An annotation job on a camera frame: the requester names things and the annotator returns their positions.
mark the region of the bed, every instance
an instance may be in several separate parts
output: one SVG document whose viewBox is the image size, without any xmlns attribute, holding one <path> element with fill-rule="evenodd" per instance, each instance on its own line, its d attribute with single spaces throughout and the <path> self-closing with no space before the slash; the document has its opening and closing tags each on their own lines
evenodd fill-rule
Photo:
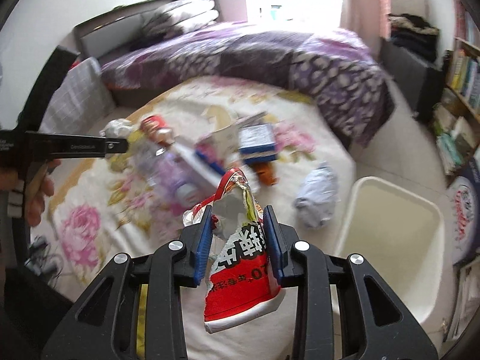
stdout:
<svg viewBox="0 0 480 360">
<path fill-rule="evenodd" d="M 393 112 L 382 70 L 351 31 L 313 34 L 227 22 L 141 48 L 142 23 L 162 3 L 137 4 L 134 13 L 121 7 L 74 28 L 82 58 L 99 61 L 117 104 L 141 107 L 196 76 L 255 80 L 313 97 L 342 142 L 362 146 Z M 124 9 L 129 14 L 122 16 Z"/>
<path fill-rule="evenodd" d="M 298 130 L 303 137 L 308 136 L 296 150 L 299 155 L 292 155 L 291 147 L 284 147 L 275 164 L 279 183 L 261 187 L 256 198 L 262 206 L 272 204 L 278 220 L 296 227 L 301 239 L 333 253 L 355 180 L 355 164 L 314 111 L 312 99 L 249 80 L 203 76 L 163 93 L 129 119 L 138 123 L 144 115 L 159 113 L 178 134 L 200 136 L 213 123 L 204 113 L 210 105 L 239 115 L 266 111 L 268 121 L 274 126 Z M 128 252 L 131 256 L 152 253 L 176 238 L 182 227 L 181 217 L 165 215 L 152 206 L 148 186 L 135 177 L 128 163 L 112 171 L 111 161 L 82 160 L 49 203 L 49 220 L 82 286 L 88 285 L 117 252 Z M 328 226 L 312 231 L 298 222 L 292 203 L 305 176 L 321 161 L 327 161 L 337 174 L 338 203 Z M 296 289 L 288 290 L 278 311 L 215 334 L 208 334 L 203 327 L 205 294 L 205 282 L 196 289 L 182 289 L 182 315 L 190 359 L 284 360 L 293 337 Z"/>
</svg>

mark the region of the beige plastic bin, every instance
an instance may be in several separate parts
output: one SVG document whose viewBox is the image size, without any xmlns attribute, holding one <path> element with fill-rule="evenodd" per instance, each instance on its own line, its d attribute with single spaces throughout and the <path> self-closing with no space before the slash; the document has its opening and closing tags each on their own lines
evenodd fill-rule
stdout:
<svg viewBox="0 0 480 360">
<path fill-rule="evenodd" d="M 363 255 L 420 324 L 437 300 L 444 249 L 445 226 L 435 204 L 381 178 L 354 184 L 335 254 Z"/>
</svg>

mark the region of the red food wrapper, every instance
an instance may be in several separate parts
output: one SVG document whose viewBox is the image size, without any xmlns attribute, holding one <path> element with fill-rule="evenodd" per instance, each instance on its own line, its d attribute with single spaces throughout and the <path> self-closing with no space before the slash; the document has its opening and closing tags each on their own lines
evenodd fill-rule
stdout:
<svg viewBox="0 0 480 360">
<path fill-rule="evenodd" d="M 184 225 L 200 221 L 207 204 L 213 206 L 214 234 L 224 240 L 205 278 L 205 328 L 215 333 L 275 311 L 285 292 L 273 277 L 263 212 L 243 172 L 230 169 L 215 195 L 185 213 Z"/>
</svg>

